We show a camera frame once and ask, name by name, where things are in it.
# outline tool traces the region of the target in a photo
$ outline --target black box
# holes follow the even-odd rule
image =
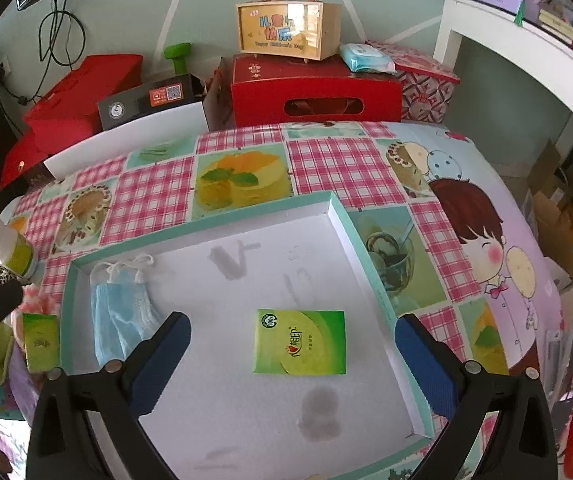
[[[145,83],[98,103],[102,128],[109,130],[168,108],[200,102],[204,95],[202,81],[193,74]]]

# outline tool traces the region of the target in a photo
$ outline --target face mask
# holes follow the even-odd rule
[[[124,361],[135,347],[150,339],[162,324],[144,283],[144,270],[153,256],[100,262],[90,274],[91,315],[95,355],[100,366],[111,359]]]

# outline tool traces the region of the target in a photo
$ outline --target green tissue pack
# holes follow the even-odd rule
[[[344,312],[259,309],[253,371],[314,376],[345,374]]]
[[[60,362],[60,325],[57,316],[23,314],[26,366],[32,374],[47,372]]]

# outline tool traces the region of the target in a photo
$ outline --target red box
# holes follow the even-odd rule
[[[25,132],[4,158],[4,166],[0,176],[0,190],[8,186],[20,175],[26,175],[27,172],[47,158],[48,155],[46,153],[38,150],[33,130]]]
[[[369,45],[390,56],[403,85],[403,119],[441,123],[460,78],[431,56],[411,48],[380,41]]]
[[[340,56],[304,63],[279,56],[233,57],[236,126],[299,121],[393,121],[402,85],[392,76],[354,74]]]
[[[53,155],[102,131],[98,101],[142,84],[142,56],[87,56],[24,116],[35,145]]]

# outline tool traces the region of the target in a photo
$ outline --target blue gripper pad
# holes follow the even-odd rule
[[[434,413],[451,420],[457,408],[457,388],[409,320],[395,323],[395,344]]]
[[[166,336],[158,342],[152,355],[147,359],[131,386],[132,396],[129,409],[135,416],[147,415],[153,411],[191,342],[191,323],[188,316],[180,314],[172,322],[172,326],[167,328],[165,325],[169,322],[171,319],[167,319],[156,332],[157,334],[165,329],[168,330]],[[140,344],[153,342],[155,339],[156,336],[154,335],[153,338]]]

